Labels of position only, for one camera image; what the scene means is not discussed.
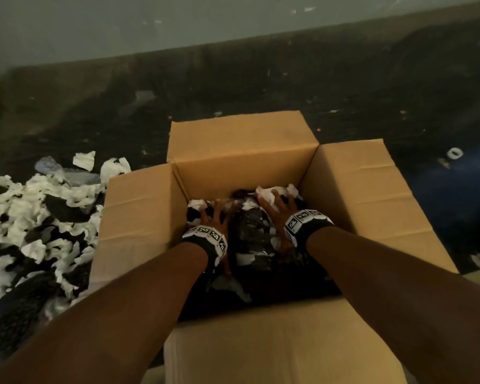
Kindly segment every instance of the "dark floor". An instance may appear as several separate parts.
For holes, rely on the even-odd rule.
[[[135,92],[155,96],[136,108]],[[165,162],[171,120],[298,109],[322,143],[384,138],[462,273],[480,253],[480,4],[266,37],[11,71],[0,174]],[[459,147],[445,168],[438,159]]]

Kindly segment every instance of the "gray wall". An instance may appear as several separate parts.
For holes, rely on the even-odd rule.
[[[473,1],[0,0],[0,75],[14,66],[211,43]]]

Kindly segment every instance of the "open cardboard box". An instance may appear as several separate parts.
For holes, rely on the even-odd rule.
[[[177,243],[187,200],[288,183],[336,225],[457,271],[382,140],[319,145],[298,111],[235,115],[173,123],[167,162],[111,179],[91,289]],[[184,323],[164,357],[174,384],[405,383],[344,298]]]

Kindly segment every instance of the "tan cardboard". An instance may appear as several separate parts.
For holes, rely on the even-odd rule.
[[[318,146],[299,112],[173,123],[168,164],[110,181],[90,281],[96,288],[177,241],[186,197],[298,184],[340,227],[456,271],[382,140]],[[166,380],[405,383],[390,349],[343,298],[179,325]]]

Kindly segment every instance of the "wristband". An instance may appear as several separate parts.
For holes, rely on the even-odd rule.
[[[182,241],[198,244],[205,250],[210,268],[216,267],[228,250],[228,242],[224,235],[210,226],[194,226],[182,238]]]
[[[306,250],[306,241],[309,236],[325,226],[334,226],[329,217],[317,210],[306,209],[288,218],[285,233],[296,248]]]

